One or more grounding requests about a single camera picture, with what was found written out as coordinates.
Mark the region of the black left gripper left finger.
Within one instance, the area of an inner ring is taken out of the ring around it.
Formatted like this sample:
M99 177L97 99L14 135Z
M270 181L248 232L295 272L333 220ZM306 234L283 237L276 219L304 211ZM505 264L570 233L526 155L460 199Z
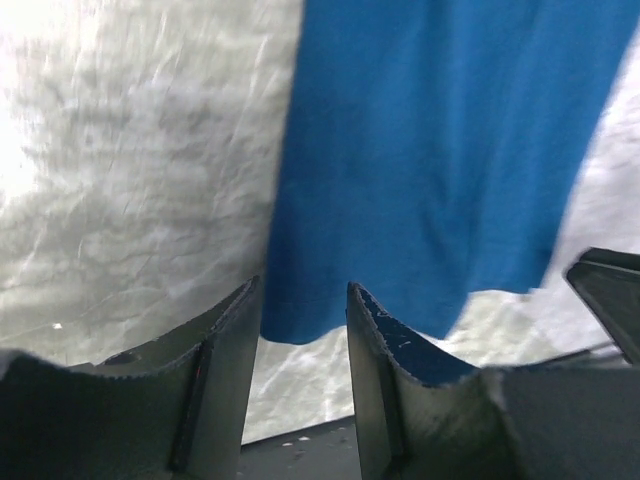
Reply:
M5 479L232 479L260 328L252 278L100 364L1 353Z

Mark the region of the blue t-shirt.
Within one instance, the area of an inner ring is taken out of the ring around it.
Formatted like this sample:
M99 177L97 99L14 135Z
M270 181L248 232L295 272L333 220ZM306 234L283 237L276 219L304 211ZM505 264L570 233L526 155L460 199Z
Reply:
M261 333L305 344L359 282L441 338L540 285L635 1L309 1Z

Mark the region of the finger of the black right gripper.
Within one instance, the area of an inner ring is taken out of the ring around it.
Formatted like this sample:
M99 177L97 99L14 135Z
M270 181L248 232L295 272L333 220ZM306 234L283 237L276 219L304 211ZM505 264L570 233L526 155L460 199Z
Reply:
M639 255L589 248L566 281L632 365L639 364Z

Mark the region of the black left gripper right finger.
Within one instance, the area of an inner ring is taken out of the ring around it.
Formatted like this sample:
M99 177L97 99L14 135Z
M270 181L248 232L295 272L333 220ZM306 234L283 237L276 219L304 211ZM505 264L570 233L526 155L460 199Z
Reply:
M602 360L470 365L347 293L366 479L635 479L639 371Z

